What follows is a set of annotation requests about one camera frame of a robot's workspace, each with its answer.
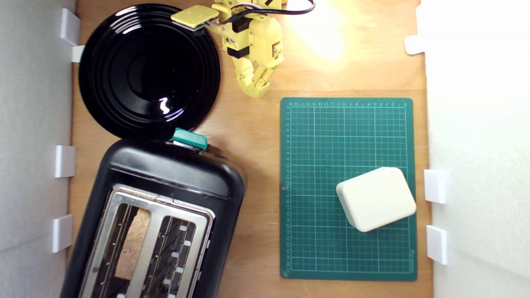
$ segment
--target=black cable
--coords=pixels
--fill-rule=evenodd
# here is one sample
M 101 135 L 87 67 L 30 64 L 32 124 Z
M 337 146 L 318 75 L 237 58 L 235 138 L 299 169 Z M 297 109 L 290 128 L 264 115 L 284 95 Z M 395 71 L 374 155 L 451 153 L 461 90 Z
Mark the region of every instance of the black cable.
M 253 8 L 253 9 L 248 9 L 248 10 L 242 11 L 240 13 L 234 14 L 233 16 L 229 17 L 228 19 L 226 19 L 226 21 L 222 22 L 221 24 L 224 25 L 224 24 L 228 24 L 228 23 L 234 22 L 234 21 L 239 20 L 240 18 L 244 17 L 245 15 L 247 15 L 249 13 L 261 13 L 261 14 L 270 13 L 270 14 L 287 14 L 287 15 L 306 14 L 308 12 L 311 12 L 313 9 L 315 9 L 315 0 L 307 0 L 307 1 L 309 1 L 309 3 L 311 3 L 311 7 L 307 8 L 305 10 L 289 11 L 289 10 L 272 10 L 272 9 L 266 9 L 266 8 L 260 8 L 260 9 Z

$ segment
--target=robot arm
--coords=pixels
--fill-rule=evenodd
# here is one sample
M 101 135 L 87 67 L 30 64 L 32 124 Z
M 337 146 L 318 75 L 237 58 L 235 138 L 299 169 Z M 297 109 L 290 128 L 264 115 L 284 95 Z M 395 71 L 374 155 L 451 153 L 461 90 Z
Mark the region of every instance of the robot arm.
M 215 0 L 211 8 L 195 5 L 172 15 L 171 19 L 189 30 L 207 27 L 220 35 L 223 51 L 234 62 L 241 89 L 251 97 L 260 98 L 267 92 L 276 68 L 284 61 L 281 26 L 267 14 L 303 14 L 313 10 L 315 4 L 309 0 L 312 6 L 307 10 L 286 11 L 281 6 L 287 0 L 244 1 Z

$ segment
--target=white bracket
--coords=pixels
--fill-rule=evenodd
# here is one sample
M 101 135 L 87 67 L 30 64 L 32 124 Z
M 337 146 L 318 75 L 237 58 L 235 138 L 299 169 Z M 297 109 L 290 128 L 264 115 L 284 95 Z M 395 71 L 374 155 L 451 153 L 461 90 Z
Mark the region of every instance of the white bracket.
M 60 37 L 68 44 L 75 47 L 79 45 L 79 34 L 81 29 L 81 20 L 66 8 L 63 8 L 61 14 L 61 33 Z
M 409 55 L 425 52 L 425 25 L 427 21 L 425 10 L 425 4 L 420 4 L 418 7 L 416 7 L 416 26 L 418 34 L 405 37 L 405 51 Z
M 55 150 L 55 178 L 73 177 L 75 175 L 74 146 L 56 146 Z
M 447 265 L 447 232 L 432 225 L 427 226 L 427 256 Z
M 56 253 L 72 245 L 74 217 L 72 214 L 54 219 L 54 232 L 51 252 Z
M 425 200 L 445 204 L 447 172 L 445 170 L 423 170 Z
M 66 8 L 61 14 L 60 37 L 72 46 L 72 62 L 79 63 L 85 46 L 80 46 L 81 20 Z
M 85 49 L 85 46 L 72 47 L 72 62 L 74 63 L 81 62 L 81 56 L 83 55 L 84 49 Z

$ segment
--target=green cutting mat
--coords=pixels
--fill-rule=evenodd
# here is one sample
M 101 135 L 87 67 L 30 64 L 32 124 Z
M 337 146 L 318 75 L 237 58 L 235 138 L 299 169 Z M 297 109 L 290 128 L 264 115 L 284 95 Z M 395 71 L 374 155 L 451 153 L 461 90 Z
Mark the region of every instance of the green cutting mat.
M 282 99 L 283 278 L 417 279 L 416 215 L 362 233 L 335 192 L 382 166 L 400 168 L 416 197 L 411 99 Z

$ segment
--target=wooden surface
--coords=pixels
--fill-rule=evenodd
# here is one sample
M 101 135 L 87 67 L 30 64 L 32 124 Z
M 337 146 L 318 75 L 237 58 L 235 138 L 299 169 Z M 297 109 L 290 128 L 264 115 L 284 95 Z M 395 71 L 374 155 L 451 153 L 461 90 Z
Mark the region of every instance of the wooden surface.
M 160 1 L 180 8 L 212 1 Z M 78 0 L 81 42 L 110 14 L 136 0 Z M 416 32 L 419 0 L 320 0 L 308 15 L 279 16 L 285 62 L 260 100 L 239 91 L 231 60 L 220 53 L 222 82 L 216 104 L 197 129 L 243 165 L 248 191 L 238 219 L 218 297 L 432 297 L 432 263 L 426 255 L 430 206 L 423 198 L 428 167 L 426 79 L 423 56 L 408 56 L 403 38 Z M 304 5 L 290 0 L 289 7 Z M 215 38 L 219 49 L 219 38 Z M 72 142 L 77 172 L 70 183 L 74 236 L 99 162 L 117 140 L 83 105 L 74 75 Z M 279 274 L 279 102 L 282 97 L 411 97 L 418 202 L 419 278 L 416 282 L 285 280 Z

